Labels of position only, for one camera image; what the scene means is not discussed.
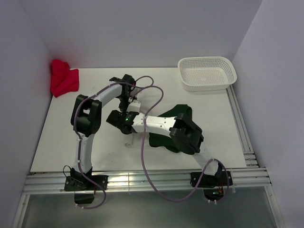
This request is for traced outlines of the white printed t-shirt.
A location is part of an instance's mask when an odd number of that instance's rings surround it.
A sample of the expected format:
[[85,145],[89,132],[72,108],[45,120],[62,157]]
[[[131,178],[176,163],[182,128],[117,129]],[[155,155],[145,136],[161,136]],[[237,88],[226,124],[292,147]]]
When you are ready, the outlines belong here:
[[135,136],[133,134],[144,133],[144,121],[146,123],[146,134],[149,134],[150,146],[152,147],[153,142],[163,142],[165,140],[171,140],[170,128],[173,127],[175,120],[174,117],[159,117],[150,116],[142,112],[137,112],[137,116],[134,119],[133,128],[135,133],[128,134],[125,137],[124,145],[132,146]]

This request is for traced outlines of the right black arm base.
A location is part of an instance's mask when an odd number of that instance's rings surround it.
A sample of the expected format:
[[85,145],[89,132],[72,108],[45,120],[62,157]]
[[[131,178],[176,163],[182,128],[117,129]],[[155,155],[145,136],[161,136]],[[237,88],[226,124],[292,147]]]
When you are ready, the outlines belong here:
[[233,185],[231,173],[229,171],[227,173],[228,177],[225,171],[218,171],[215,176],[206,174],[202,176],[198,188],[204,189],[204,196],[207,200],[218,201],[222,199],[225,195],[224,187]]

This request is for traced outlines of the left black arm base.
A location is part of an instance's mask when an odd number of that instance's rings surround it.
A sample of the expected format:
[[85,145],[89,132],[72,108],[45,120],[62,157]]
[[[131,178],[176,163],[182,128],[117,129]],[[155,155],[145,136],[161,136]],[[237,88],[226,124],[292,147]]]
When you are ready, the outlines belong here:
[[108,184],[107,175],[92,175],[92,169],[85,174],[86,178],[74,168],[68,165],[63,167],[63,174],[66,178],[64,191],[74,192],[74,202],[87,206],[91,204],[97,190],[106,190]]

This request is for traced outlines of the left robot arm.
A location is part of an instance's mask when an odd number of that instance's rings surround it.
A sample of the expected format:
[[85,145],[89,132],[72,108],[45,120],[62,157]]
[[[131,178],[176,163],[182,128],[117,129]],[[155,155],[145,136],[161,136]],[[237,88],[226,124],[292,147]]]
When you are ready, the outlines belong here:
[[76,98],[71,116],[73,130],[78,136],[77,155],[75,165],[71,169],[71,176],[76,178],[76,185],[86,190],[92,186],[91,154],[93,139],[101,126],[102,108],[115,98],[118,98],[119,111],[113,110],[106,120],[112,126],[121,130],[123,134],[134,133],[132,127],[135,112],[128,114],[127,108],[133,101],[131,92],[136,88],[136,80],[125,74],[119,79],[113,77],[109,85],[95,95],[79,95]]

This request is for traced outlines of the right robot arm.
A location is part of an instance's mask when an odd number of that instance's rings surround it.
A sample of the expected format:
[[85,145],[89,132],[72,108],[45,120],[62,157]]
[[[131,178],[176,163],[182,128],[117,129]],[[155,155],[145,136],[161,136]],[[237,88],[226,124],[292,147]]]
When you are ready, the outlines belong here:
[[180,152],[192,155],[201,168],[205,169],[207,183],[216,185],[221,181],[223,166],[207,149],[202,129],[186,114],[158,117],[134,111],[122,113],[113,110],[106,122],[118,128],[123,134],[146,132],[171,138]]

